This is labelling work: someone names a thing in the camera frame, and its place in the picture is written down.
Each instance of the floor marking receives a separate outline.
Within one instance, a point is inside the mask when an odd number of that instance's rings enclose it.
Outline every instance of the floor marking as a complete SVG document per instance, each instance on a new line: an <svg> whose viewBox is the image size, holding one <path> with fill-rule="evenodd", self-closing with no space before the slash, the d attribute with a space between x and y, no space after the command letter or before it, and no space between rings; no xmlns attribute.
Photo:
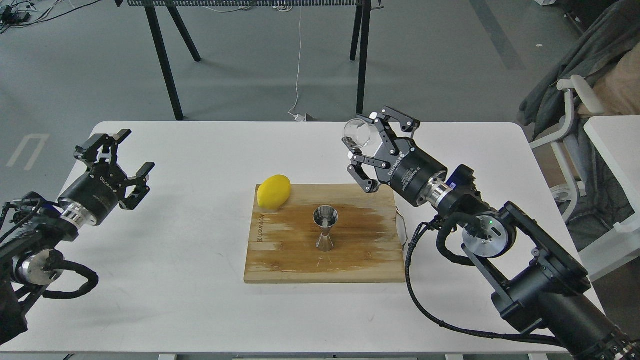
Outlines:
<svg viewBox="0 0 640 360"><path fill-rule="evenodd" d="M36 146L36 149L33 151L33 154L31 155L29 161L27 161L27 165L24 166L24 171L31 170L31 168L33 167L33 164L35 164L36 160L38 159L40 152L44 148L44 145L47 143L47 140L49 139L50 135L51 134L28 134L27 136L25 136L20 142L20 145L18 145L18 148L15 150L15 152L9 159L9 162L6 164L6 166L13 167L15 165L15 162L18 161L18 158L22 154L22 151L24 150L24 148L27 146L27 143L29 142L29 140L39 139L38 146Z"/></svg>

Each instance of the gray cloth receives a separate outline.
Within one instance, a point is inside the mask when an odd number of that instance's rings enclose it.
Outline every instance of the gray cloth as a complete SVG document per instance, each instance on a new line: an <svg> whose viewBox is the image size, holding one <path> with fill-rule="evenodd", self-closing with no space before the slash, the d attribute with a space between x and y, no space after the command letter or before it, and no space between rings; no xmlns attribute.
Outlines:
<svg viewBox="0 0 640 360"><path fill-rule="evenodd" d="M579 198L567 222L578 251L613 229L616 222L622 222L634 214L622 186L584 131L586 122L585 119L579 121L576 133L580 161L587 172L587 179L584 180L587 196Z"/></svg>
<svg viewBox="0 0 640 360"><path fill-rule="evenodd" d="M520 104L519 123L535 123L533 138L556 125L564 115L563 93L556 89L557 81L580 75L593 86L608 64L639 42L640 0L620 0L608 7Z"/></svg>

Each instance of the desk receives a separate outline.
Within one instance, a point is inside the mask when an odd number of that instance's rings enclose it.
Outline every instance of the desk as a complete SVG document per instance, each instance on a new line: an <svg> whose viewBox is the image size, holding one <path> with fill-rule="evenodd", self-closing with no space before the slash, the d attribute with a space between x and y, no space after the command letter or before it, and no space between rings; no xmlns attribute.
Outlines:
<svg viewBox="0 0 640 360"><path fill-rule="evenodd" d="M580 251L598 279L640 255L640 116L592 117L584 130L636 212Z"/></svg>
<svg viewBox="0 0 640 360"><path fill-rule="evenodd" d="M134 211L115 209L99 227L82 228L74 243L60 244L67 259L96 271L100 284L80 299L38 301L28 314L29 331L0 350L234 357L562 351L441 329L419 313L403 283L243 282L255 185L274 174L285 174L292 183L354 183L346 171L343 127L340 122L100 123L94 133L133 131L119 148L118 162L132 174L154 161L151 192ZM460 163L475 169L487 202L500 207L512 200L577 257L518 126L423 123L415 139L450 171ZM65 187L83 171L78 163ZM412 208L400 197L396 203L409 232L435 215L432 208ZM454 233L448 241L458 254L460 236ZM435 238L426 234L413 255L413 287L422 303L454 325L514 333L493 307L493 289L483 276L440 256ZM519 237L494 263L512 278L527 266L532 248ZM65 274L52 290L81 281ZM586 295L599 306L593 290Z"/></svg>
<svg viewBox="0 0 640 360"><path fill-rule="evenodd" d="M116 0L118 7L124 0ZM358 68L358 94L356 98L355 113L362 113L364 106L364 88L367 74L367 53L369 51L369 23L371 20L371 0L127 0L129 6L144 6L149 21L149 28L156 46L156 53L160 61L160 68L164 76L166 89L169 92L169 100L173 108L175 120L182 120L182 106L178 98L178 91L173 80L173 73L169 64L164 40L160 30L156 14L156 6L166 7L173 22L178 27L180 35L187 45L193 61L199 62L202 58L196 49L189 31L182 21L182 17L178 12L178 6L356 6L356 17L353 23L353 36L351 37L351 52L349 59L356 60L356 51L358 49L358 36L360 36L360 63Z"/></svg>

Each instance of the concrete floor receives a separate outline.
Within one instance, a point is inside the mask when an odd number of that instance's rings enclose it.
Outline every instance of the concrete floor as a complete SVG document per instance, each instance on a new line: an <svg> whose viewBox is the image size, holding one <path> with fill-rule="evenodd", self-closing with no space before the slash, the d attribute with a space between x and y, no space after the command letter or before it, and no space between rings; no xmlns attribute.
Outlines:
<svg viewBox="0 0 640 360"><path fill-rule="evenodd" d="M38 6L46 8L48 1ZM76 7L86 3L73 1ZM579 37L559 8L531 0L383 5L372 13L366 113L389 105L423 122L514 122L520 101ZM52 14L71 9L67 0ZM293 113L319 121L353 117L358 64L348 59L352 8L296 7L287 13L180 8L200 63L191 59L168 12L157 10L186 120L292 121L287 111L296 100L299 31L300 99ZM142 8L101 1L45 24L10 29L0 35L0 61L3 201L29 191L55 199L74 164L74 146L99 122L173 121ZM13 163L12 156L32 134L47 139L27 169L38 141L28 141ZM542 156L543 167L547 158ZM551 183L557 178L553 170L548 176ZM629 276L609 285L621 291ZM637 311L635 305L605 299L603 304L616 314ZM24 356L0 354L0 359L64 354Z"/></svg>

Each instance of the black metal table leg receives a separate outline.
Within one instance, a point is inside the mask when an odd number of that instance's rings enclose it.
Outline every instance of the black metal table leg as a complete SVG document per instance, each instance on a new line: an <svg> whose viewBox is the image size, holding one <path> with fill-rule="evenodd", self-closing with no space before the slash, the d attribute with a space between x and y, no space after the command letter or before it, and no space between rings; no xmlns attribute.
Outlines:
<svg viewBox="0 0 640 360"><path fill-rule="evenodd" d="M171 67L169 66L169 58L167 57L166 49L164 48L164 40L162 39L162 33L160 32L160 23L158 23L156 9L153 6L145 6L145 11L147 12L147 19L149 20L151 35L154 37L154 44L156 45L156 52L158 53L158 60L160 61L160 67L162 68L166 89L169 91L169 99L171 100L175 120L182 120L184 119L184 115L182 114L180 99L178 99L178 91L175 88L173 74L171 73Z"/></svg>
<svg viewBox="0 0 640 360"><path fill-rule="evenodd" d="M351 54L349 60L356 60L356 51L358 50L358 36L360 36L360 28L362 27L362 5L356 6L356 20L353 22L353 38L351 38Z"/></svg>
<svg viewBox="0 0 640 360"><path fill-rule="evenodd" d="M175 25L178 27L178 31L180 31L180 35L182 35L182 38L184 39L185 44L187 44L187 48L189 49L191 56L193 56L193 59L195 61L202 60L202 58L200 57L200 54L198 54L198 49L196 49L196 45L194 45L193 40L191 39L191 35L189 35L189 32L187 31L187 27L184 25L184 22L182 21L182 17L178 12L178 8L176 8L175 6L167 6L167 10L169 10L171 17L173 18L173 22L175 22Z"/></svg>
<svg viewBox="0 0 640 360"><path fill-rule="evenodd" d="M364 82L367 76L367 51L369 50L369 23L371 21L371 0L362 4L362 35L360 38L360 70L358 71L358 100L356 113L362 114L364 107Z"/></svg>

